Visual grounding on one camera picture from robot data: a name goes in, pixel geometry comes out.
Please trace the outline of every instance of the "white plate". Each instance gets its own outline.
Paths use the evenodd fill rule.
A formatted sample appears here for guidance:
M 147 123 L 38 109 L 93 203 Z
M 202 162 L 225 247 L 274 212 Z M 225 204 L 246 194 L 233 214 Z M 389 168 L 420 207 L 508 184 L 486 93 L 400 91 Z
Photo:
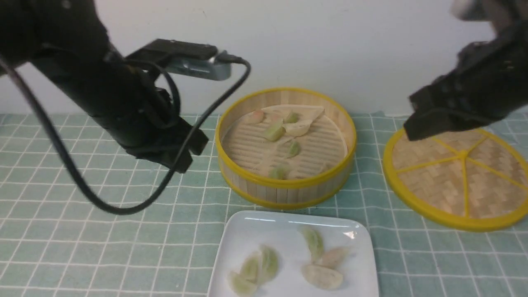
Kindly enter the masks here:
M 352 246 L 353 254 L 337 269 L 343 285 L 324 291 L 308 284 L 300 268 L 308 264 L 310 253 L 298 227 L 309 224 L 323 237 L 325 250 Z M 230 289 L 227 275 L 238 272 L 246 257 L 261 244 L 273 247 L 279 255 L 277 277 L 259 288 L 254 297 L 361 296 L 378 297 L 378 277 L 369 232 L 358 222 L 282 212 L 241 211 L 226 227 L 216 255 L 208 297 L 237 297 Z

